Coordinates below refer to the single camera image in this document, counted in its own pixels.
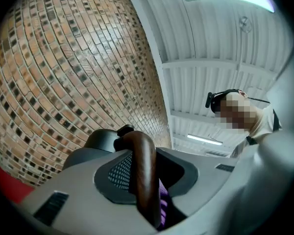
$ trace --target curved wooden handle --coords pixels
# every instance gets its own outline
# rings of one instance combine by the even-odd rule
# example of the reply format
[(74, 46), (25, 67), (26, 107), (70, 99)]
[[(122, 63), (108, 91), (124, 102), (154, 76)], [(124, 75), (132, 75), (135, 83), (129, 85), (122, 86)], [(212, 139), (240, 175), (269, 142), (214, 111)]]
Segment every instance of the curved wooden handle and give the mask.
[(156, 149), (152, 139), (143, 132), (132, 131), (116, 140), (115, 148), (133, 151), (132, 169), (137, 209), (154, 227), (159, 227), (159, 178), (156, 173)]

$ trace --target red surface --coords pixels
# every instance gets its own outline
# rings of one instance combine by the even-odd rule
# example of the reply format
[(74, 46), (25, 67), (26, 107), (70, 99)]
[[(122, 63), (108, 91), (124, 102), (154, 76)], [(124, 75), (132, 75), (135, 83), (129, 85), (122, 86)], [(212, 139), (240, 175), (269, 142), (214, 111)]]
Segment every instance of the red surface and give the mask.
[(30, 194), (34, 188), (11, 177), (0, 168), (0, 190), (7, 199), (17, 204)]

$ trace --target dark knob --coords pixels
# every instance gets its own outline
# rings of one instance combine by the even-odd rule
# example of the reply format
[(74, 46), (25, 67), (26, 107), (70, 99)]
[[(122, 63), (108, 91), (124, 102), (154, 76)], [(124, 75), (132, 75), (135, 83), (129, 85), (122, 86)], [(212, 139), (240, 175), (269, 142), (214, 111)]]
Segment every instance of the dark knob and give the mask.
[(121, 129), (117, 130), (118, 136), (123, 137), (126, 133), (134, 131), (134, 126), (131, 124), (127, 124), (123, 126)]

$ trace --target glazed brick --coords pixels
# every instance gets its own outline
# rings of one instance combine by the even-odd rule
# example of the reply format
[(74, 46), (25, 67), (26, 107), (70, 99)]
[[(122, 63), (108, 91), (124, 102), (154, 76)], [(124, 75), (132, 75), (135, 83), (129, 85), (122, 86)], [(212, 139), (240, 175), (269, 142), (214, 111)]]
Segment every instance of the glazed brick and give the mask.
[(16, 2), (0, 29), (0, 166), (37, 187), (94, 130), (129, 123), (170, 147), (159, 79), (130, 0)]

